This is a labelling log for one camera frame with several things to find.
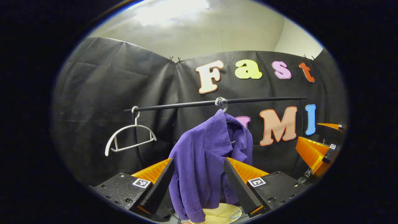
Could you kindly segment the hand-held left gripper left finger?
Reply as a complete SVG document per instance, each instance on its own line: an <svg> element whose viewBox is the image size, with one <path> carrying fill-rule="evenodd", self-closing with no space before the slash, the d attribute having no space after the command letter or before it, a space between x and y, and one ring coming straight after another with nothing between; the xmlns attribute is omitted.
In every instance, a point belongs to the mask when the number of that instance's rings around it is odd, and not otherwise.
<svg viewBox="0 0 398 224"><path fill-rule="evenodd" d="M174 160L165 159L134 174L118 173L93 191L122 210L155 215L174 174Z"/></svg>

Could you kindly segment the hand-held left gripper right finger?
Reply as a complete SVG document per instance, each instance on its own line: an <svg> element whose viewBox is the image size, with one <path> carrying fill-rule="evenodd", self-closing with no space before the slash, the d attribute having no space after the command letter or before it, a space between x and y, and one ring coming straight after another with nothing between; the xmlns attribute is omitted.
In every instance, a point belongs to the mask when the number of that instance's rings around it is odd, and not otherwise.
<svg viewBox="0 0 398 224"><path fill-rule="evenodd" d="M224 160L224 172L250 218L281 207L309 187L281 171L267 173L230 157Z"/></svg>

